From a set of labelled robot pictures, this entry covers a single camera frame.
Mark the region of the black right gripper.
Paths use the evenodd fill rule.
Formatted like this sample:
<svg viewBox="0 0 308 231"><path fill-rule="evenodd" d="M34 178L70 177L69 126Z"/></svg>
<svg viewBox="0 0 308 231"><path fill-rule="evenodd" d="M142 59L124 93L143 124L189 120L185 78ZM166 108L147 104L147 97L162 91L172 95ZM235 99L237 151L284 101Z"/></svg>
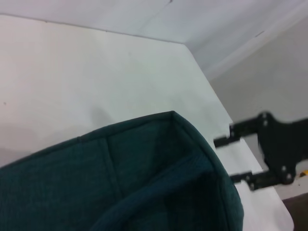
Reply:
<svg viewBox="0 0 308 231"><path fill-rule="evenodd" d="M268 171L251 171L229 175L234 184L245 181L250 191L279 184L292 184L296 177L296 166L308 159L308 120L280 122L269 112L229 125L230 135L213 140L220 148L238 142L240 138L257 133Z"/></svg>

